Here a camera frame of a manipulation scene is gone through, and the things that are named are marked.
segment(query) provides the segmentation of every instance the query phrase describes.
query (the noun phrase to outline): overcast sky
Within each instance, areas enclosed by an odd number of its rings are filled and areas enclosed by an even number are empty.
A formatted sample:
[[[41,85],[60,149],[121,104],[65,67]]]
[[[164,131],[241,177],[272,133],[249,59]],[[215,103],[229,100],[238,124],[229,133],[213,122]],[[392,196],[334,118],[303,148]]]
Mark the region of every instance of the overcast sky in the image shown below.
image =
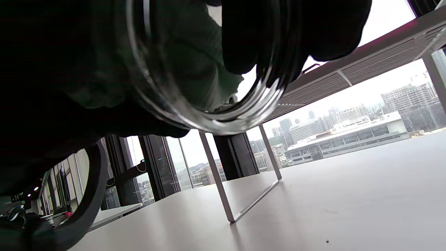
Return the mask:
[[[219,22],[218,8],[210,10],[211,16]],[[415,16],[412,13],[406,0],[373,0],[372,10],[368,21],[364,27],[360,45],[366,44],[401,25],[411,21]],[[304,65],[304,69],[316,63],[309,58]],[[305,120],[308,117],[308,111],[313,110],[317,117],[323,115],[332,106],[337,106],[340,109],[346,109],[359,104],[373,105],[381,101],[380,94],[391,91],[398,87],[410,83],[410,77],[422,74],[426,71],[424,63],[421,60],[412,62],[408,65],[402,66],[393,71],[382,74],[373,79],[364,81],[361,84],[350,87],[344,91],[338,92],[330,97],[319,100],[306,107],[288,113],[276,120],[264,124],[265,131],[269,137],[272,136],[271,129],[279,127],[279,121],[284,118],[291,118],[294,122],[295,118]],[[239,100],[246,95],[256,78],[255,71],[251,71],[244,75],[245,81],[240,84],[239,92],[237,94]],[[206,135],[214,159],[218,159],[218,152],[215,147],[212,135]],[[260,130],[258,127],[248,131],[250,140],[261,139]],[[185,137],[181,139],[183,150],[186,156],[186,162],[189,167],[198,165],[200,163],[207,163],[207,157],[204,152],[199,134],[197,130],[191,130]],[[139,163],[142,157],[139,142],[137,140],[129,140],[130,152],[134,163]]]

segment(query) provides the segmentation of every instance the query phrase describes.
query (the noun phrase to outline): glass window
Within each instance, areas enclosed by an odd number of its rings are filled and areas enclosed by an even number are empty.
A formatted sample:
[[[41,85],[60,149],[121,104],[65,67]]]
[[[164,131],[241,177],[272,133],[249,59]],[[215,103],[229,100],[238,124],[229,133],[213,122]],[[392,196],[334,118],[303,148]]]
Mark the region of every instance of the glass window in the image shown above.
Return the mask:
[[[215,158],[217,168],[223,170],[221,162],[218,157],[218,151],[215,147],[215,142],[206,136],[208,139],[209,147],[211,148],[212,155]],[[187,167],[189,169],[190,178],[192,180],[192,185],[194,188],[206,186],[209,184],[215,184],[214,177],[211,172],[211,167],[207,160],[206,153],[204,151],[203,144],[200,139],[198,130],[190,130],[190,132],[180,139],[181,145],[183,147],[184,156],[186,159]],[[220,173],[220,178],[225,180],[223,173]]]
[[[125,138],[127,141],[128,151],[130,153],[130,159],[132,160],[132,167],[141,163],[144,160],[144,156],[141,150],[141,144],[139,142],[138,136],[130,136]]]
[[[265,142],[260,134],[260,128],[256,126],[246,131],[246,135],[248,136],[249,144],[251,145],[251,150],[254,154],[254,159],[256,160],[259,172],[274,171],[273,164],[269,158],[268,152],[266,151]],[[271,145],[274,156],[279,160],[278,163],[280,163],[279,154],[284,153],[285,148],[281,147],[279,144],[273,145],[271,141],[269,144]]]
[[[215,144],[214,136],[212,134],[205,134],[209,148],[211,149],[212,157],[214,158],[215,164],[219,171],[220,179],[226,181],[226,175],[224,174],[223,165],[220,160],[219,151],[217,150],[217,145]]]
[[[264,128],[272,146],[279,136],[285,138],[285,165],[276,158],[285,167],[437,133],[446,130],[446,114],[423,61],[417,60],[266,122]],[[259,152],[263,146],[252,138],[257,134],[260,139],[260,132],[250,131],[252,149]]]
[[[113,178],[113,171],[112,171],[112,166],[111,166],[111,164],[110,164],[110,159],[109,159],[109,157],[108,157],[108,150],[107,150],[107,145],[106,145],[106,143],[105,143],[105,138],[102,138],[102,139],[101,139],[101,143],[102,143],[102,146],[104,147],[105,155],[107,156],[107,170],[108,170],[108,177],[111,179],[111,178]]]
[[[192,182],[190,180],[189,169],[184,160],[182,146],[180,140],[177,138],[166,137],[167,145],[169,146],[170,157],[175,167],[177,179],[180,184],[181,191],[192,189]]]
[[[149,175],[147,173],[143,173],[133,180],[137,183],[137,191],[141,196],[141,201],[144,206],[150,205],[155,202],[152,186],[150,185]]]

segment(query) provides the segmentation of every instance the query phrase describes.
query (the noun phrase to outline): dark green cloth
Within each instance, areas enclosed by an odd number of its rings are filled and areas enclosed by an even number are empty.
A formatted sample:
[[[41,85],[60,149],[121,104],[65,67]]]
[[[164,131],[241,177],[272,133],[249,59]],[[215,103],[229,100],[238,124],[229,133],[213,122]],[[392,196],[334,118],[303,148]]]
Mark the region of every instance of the dark green cloth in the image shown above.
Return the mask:
[[[155,17],[152,20],[155,21],[151,28],[157,30],[155,36],[159,44],[156,48],[161,50],[175,83],[196,108],[218,108],[237,93],[243,80],[242,76],[228,72],[223,65],[221,27],[209,16],[207,5],[201,0],[157,0],[155,6],[152,9]],[[148,48],[146,60],[153,63],[150,50],[155,47],[148,45]],[[120,69],[119,64],[112,60],[101,50],[97,51],[99,69],[95,72],[95,80],[67,85],[65,93],[86,108],[120,104],[126,98],[125,90],[131,88],[128,86],[131,82],[118,81],[122,79],[116,73],[120,70],[101,70],[106,66]]]

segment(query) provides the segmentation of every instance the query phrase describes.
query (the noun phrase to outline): white metal frame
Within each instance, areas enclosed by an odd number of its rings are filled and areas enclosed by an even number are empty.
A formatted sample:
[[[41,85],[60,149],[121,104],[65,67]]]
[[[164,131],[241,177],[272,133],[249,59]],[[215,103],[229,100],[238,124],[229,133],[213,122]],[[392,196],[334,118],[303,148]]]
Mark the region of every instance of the white metal frame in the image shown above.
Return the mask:
[[[282,180],[282,175],[280,173],[279,167],[277,166],[276,160],[274,158],[273,151],[271,150],[271,146],[269,144],[268,138],[266,137],[265,130],[263,125],[260,125],[260,133],[262,133],[262,138],[265,142],[266,149],[268,151],[268,155],[271,158],[271,162],[273,163],[273,168],[277,176],[277,180],[274,181],[269,187],[261,192],[261,194],[249,205],[244,207],[240,212],[234,214],[231,210],[231,206],[229,205],[229,201],[227,199],[226,192],[223,187],[223,182],[220,178],[220,173],[217,169],[217,165],[215,164],[214,157],[212,156],[211,148],[209,147],[209,143],[207,141],[206,135],[200,132],[201,142],[203,143],[204,151],[206,152],[206,157],[211,167],[212,175],[215,180],[215,184],[217,185],[217,190],[220,195],[220,199],[223,204],[224,211],[226,213],[227,220],[230,222],[238,221],[246,212],[248,212],[257,202],[259,202],[269,191],[271,191],[279,182]]]

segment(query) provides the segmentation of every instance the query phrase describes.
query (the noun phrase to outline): white desk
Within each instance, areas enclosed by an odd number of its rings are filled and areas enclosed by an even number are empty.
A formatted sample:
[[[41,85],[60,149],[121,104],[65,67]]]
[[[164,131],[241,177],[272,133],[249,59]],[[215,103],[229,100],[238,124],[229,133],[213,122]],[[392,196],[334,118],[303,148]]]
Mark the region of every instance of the white desk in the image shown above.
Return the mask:
[[[206,186],[96,229],[71,251],[446,248],[446,132],[281,171],[283,181],[235,224],[216,187]],[[230,202],[245,205],[254,187],[270,184],[268,176],[224,182]]]
[[[113,209],[100,210],[98,212],[98,214],[96,215],[96,218],[93,221],[93,224],[91,225],[90,229],[94,230],[98,227],[104,226],[105,224],[108,224],[114,220],[117,220],[121,215],[128,213],[132,210],[135,210],[137,208],[140,208],[140,207],[142,207],[142,203],[128,205],[128,206],[122,206],[122,207],[113,208]]]

